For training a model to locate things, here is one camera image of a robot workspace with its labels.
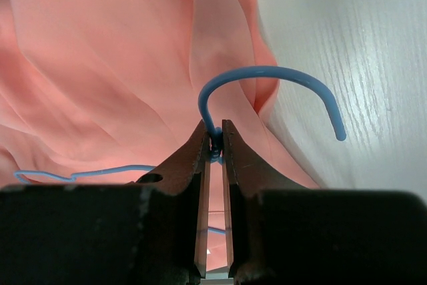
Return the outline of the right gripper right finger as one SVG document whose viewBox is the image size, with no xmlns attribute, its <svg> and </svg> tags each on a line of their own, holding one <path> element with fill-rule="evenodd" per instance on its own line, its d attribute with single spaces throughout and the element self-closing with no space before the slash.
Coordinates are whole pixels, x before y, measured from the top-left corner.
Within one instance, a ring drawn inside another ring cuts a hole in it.
<svg viewBox="0 0 427 285">
<path fill-rule="evenodd" d="M 278 250 L 282 240 L 263 233 L 264 192 L 317 194 L 270 165 L 243 139 L 233 121 L 222 121 L 224 208 L 229 275 L 232 278 L 319 278 L 311 253 Z"/>
</svg>

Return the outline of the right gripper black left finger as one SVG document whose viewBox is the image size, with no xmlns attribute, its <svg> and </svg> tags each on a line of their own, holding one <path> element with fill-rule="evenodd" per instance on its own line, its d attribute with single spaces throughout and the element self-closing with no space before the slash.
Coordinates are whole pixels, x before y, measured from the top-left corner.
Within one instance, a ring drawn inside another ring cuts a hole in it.
<svg viewBox="0 0 427 285">
<path fill-rule="evenodd" d="M 139 182 L 149 187 L 136 280 L 201 280 L 206 274 L 210 138 L 199 122 L 189 139 Z"/>
</svg>

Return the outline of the light blue plastic hanger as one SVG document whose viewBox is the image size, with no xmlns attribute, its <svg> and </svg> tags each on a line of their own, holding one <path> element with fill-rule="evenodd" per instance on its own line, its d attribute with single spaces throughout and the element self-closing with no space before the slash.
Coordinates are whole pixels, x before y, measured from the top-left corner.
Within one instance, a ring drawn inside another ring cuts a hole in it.
<svg viewBox="0 0 427 285">
<path fill-rule="evenodd" d="M 336 98 L 330 89 L 320 80 L 307 73 L 288 67 L 268 65 L 240 67 L 212 78 L 202 87 L 198 95 L 197 107 L 201 115 L 201 120 L 205 124 L 211 141 L 209 149 L 209 161 L 211 163 L 223 163 L 222 151 L 224 149 L 224 144 L 220 141 L 223 136 L 223 130 L 214 125 L 213 118 L 209 112 L 209 97 L 215 90 L 219 89 L 221 86 L 227 83 L 254 78 L 281 79 L 296 83 L 313 91 L 322 100 L 326 108 L 328 117 L 334 129 L 336 139 L 338 141 L 344 141 L 347 138 L 344 122 L 342 120 L 342 115 L 340 113 Z M 45 176 L 60 182 L 73 183 L 81 177 L 102 176 L 129 171 L 149 172 L 153 169 L 154 167 L 149 165 L 126 165 L 89 172 L 76 172 L 72 173 L 69 177 L 59 176 L 50 172 L 37 170 L 17 170 L 13 173 L 13 175 L 15 179 L 17 179 L 22 184 L 30 185 L 31 181 L 27 178 L 28 176 Z"/>
</svg>

